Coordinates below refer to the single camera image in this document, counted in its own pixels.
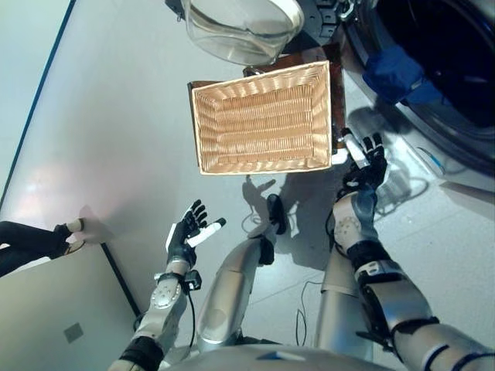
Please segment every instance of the robot wrist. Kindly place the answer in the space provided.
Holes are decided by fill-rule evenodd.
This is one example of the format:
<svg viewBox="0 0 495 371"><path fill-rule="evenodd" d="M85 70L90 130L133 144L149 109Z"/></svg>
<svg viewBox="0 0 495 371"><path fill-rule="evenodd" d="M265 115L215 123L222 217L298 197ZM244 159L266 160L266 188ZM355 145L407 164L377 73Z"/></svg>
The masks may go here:
<svg viewBox="0 0 495 371"><path fill-rule="evenodd" d="M120 359L135 363L145 371L156 371L163 360L163 351L154 339L141 336L132 339Z"/></svg>
<svg viewBox="0 0 495 371"><path fill-rule="evenodd" d="M376 261L390 260L390 256L379 241L361 240L346 250L354 271L368 272L362 267L367 267Z"/></svg>

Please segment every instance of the white sneaker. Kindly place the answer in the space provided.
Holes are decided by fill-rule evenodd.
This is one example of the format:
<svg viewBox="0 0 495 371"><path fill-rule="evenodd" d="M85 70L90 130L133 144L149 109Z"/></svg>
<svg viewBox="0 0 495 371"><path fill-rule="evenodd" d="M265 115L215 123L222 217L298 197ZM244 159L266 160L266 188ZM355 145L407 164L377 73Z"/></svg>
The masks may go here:
<svg viewBox="0 0 495 371"><path fill-rule="evenodd" d="M85 240L79 240L79 241L76 241L76 242L69 243L69 248L67 250L65 250L65 254L64 255L69 255L71 253L75 253L82 246L84 246L85 243L86 243Z"/></svg>
<svg viewBox="0 0 495 371"><path fill-rule="evenodd" d="M82 218L76 219L73 222L66 223L67 229L71 232L80 232L84 229L84 220Z"/></svg>

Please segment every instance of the wicker basket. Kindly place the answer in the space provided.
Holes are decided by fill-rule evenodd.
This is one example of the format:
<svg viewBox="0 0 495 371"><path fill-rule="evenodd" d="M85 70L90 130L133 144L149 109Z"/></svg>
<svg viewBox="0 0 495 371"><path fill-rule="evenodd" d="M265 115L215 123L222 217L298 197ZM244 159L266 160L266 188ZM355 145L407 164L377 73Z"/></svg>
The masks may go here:
<svg viewBox="0 0 495 371"><path fill-rule="evenodd" d="M202 174L330 167L328 61L193 89Z"/></svg>

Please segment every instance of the shoe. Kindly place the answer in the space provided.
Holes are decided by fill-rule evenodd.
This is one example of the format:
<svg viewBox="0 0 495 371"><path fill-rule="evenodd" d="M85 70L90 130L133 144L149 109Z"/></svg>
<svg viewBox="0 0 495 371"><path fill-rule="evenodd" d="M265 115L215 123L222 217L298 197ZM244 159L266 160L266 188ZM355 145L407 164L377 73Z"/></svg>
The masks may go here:
<svg viewBox="0 0 495 371"><path fill-rule="evenodd" d="M270 217L271 224L278 224L277 234L284 234L287 230L287 219L284 211L284 206L280 197L275 194L271 194L266 199L266 206L268 208L268 215Z"/></svg>
<svg viewBox="0 0 495 371"><path fill-rule="evenodd" d="M84 220L83 218L79 218L74 220L73 222L66 223L65 225L71 233L80 232L84 229Z"/></svg>
<svg viewBox="0 0 495 371"><path fill-rule="evenodd" d="M71 253L75 253L82 246L84 246L85 243L86 243L85 240L79 240L79 241L76 241L76 242L69 243L69 248L67 250L65 250L65 254L64 255L69 255Z"/></svg>

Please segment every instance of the gray wall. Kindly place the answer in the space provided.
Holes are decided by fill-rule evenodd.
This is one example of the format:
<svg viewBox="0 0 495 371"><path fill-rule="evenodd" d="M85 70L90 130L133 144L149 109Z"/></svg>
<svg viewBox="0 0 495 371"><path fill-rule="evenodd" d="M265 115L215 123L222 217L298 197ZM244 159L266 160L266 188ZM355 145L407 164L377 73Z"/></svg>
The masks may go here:
<svg viewBox="0 0 495 371"><path fill-rule="evenodd" d="M0 191L68 4L0 2Z"/></svg>

